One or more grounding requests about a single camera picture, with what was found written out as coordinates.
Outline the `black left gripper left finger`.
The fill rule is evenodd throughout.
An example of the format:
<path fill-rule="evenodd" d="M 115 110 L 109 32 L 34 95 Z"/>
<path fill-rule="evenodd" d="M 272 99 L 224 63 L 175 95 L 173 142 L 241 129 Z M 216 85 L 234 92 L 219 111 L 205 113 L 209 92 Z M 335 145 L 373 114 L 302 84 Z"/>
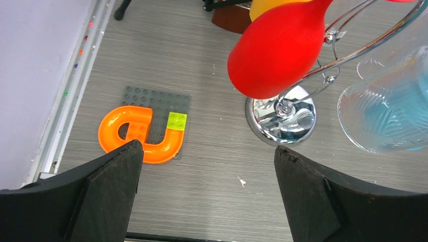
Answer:
<path fill-rule="evenodd" d="M 1 241 L 123 241 L 143 165 L 133 140 L 17 190 L 1 190 Z"/>

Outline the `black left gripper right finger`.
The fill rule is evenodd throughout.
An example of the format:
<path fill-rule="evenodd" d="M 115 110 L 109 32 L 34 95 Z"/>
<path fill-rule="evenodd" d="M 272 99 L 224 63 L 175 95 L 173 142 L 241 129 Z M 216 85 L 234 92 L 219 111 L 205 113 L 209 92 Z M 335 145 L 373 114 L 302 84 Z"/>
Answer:
<path fill-rule="evenodd" d="M 354 178 L 285 146 L 274 165 L 294 241 L 427 241 L 427 194 Z"/>

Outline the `blue wine glass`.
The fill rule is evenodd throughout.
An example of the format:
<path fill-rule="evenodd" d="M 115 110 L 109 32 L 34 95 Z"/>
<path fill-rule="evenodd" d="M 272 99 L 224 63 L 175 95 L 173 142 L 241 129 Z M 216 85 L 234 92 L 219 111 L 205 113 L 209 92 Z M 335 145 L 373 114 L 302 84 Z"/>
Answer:
<path fill-rule="evenodd" d="M 373 152 L 427 146 L 427 67 L 403 65 L 372 78 L 361 125 Z"/>

